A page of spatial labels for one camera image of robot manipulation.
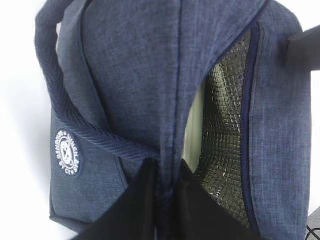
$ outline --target silver insulated lining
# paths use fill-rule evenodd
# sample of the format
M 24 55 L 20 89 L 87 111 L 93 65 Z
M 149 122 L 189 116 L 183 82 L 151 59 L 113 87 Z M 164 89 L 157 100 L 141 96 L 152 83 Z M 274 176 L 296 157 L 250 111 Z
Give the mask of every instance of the silver insulated lining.
M 241 183 L 241 107 L 250 43 L 249 31 L 206 79 L 202 150 L 194 173 L 212 198 L 248 228 Z

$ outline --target bag handle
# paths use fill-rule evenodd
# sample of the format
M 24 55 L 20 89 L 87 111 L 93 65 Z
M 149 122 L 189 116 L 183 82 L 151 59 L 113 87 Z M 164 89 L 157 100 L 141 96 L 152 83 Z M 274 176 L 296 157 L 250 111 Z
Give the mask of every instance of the bag handle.
M 109 133 L 88 122 L 72 103 L 64 86 L 64 73 L 58 62 L 56 45 L 57 24 L 74 0 L 48 0 L 35 20 L 34 44 L 46 79 L 52 109 L 70 131 L 117 157 L 142 163 L 144 159 L 159 159 L 160 154 L 150 147 Z

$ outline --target circular logo patch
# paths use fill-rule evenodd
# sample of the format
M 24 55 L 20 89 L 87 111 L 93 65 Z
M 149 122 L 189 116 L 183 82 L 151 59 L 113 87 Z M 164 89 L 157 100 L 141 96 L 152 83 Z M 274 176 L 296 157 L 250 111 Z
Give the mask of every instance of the circular logo patch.
M 78 147 L 72 135 L 61 129 L 55 137 L 55 154 L 65 174 L 75 176 L 79 172 Z

